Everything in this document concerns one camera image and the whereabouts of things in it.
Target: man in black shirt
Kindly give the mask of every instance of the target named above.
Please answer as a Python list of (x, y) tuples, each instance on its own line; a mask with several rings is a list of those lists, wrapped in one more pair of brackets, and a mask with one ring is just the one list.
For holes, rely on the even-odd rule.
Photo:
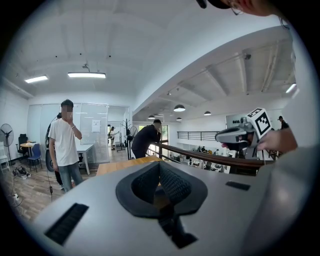
[(152, 142), (159, 142), (161, 138), (161, 121), (155, 119), (153, 124), (143, 127), (134, 137), (132, 152), (136, 159), (146, 157), (147, 150)]
[(281, 122), (281, 130), (289, 128), (289, 125), (285, 122), (281, 115), (279, 116), (278, 120)]

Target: white table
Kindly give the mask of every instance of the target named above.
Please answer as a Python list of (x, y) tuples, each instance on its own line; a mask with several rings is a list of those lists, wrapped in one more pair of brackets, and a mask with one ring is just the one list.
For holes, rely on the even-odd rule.
[[(88, 159), (87, 159), (87, 152), (92, 149), (93, 150), (94, 145), (93, 144), (88, 144), (88, 145), (76, 145), (76, 151), (78, 154), (82, 153), (83, 154), (83, 158), (84, 158), (84, 162), (85, 162), (85, 168), (86, 168), (86, 172), (88, 173), (88, 175), (90, 175), (90, 170), (88, 167)], [(92, 152), (93, 154), (93, 162), (96, 163), (96, 156), (95, 156), (95, 152)]]

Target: eyeglasses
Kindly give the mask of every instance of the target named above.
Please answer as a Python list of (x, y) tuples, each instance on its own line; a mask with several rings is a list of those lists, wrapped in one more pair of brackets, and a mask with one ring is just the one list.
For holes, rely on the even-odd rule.
[(244, 13), (243, 8), (237, 3), (237, 0), (229, 0), (227, 3), (236, 16)]

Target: black cap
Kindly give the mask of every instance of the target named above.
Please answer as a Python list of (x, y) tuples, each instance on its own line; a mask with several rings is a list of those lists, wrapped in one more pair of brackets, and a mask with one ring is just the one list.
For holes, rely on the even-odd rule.
[(154, 121), (153, 121), (153, 123), (155, 124), (155, 123), (159, 123), (160, 125), (161, 125), (161, 121), (159, 120), (159, 119), (155, 119)]
[(219, 9), (230, 9), (230, 6), (226, 5), (221, 0), (208, 0), (208, 2)]

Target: wooden handrail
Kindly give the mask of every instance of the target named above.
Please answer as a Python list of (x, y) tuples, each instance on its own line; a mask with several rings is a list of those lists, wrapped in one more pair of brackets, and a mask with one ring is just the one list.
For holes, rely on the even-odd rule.
[[(232, 158), (226, 156), (219, 156), (219, 155), (212, 155), (207, 153), (201, 153), (196, 151), (187, 151), (175, 146), (169, 146), (161, 143), (151, 143), (159, 148), (163, 148), (172, 152), (176, 152), (178, 154), (182, 154), (188, 157), (208, 161), (211, 163), (225, 165), (225, 166), (232, 166), (236, 168), (246, 169), (246, 170), (257, 170), (261, 166), (264, 165), (264, 161), (262, 160), (248, 160), (242, 158)], [(269, 165), (274, 163), (274, 161), (265, 161), (265, 164)]]

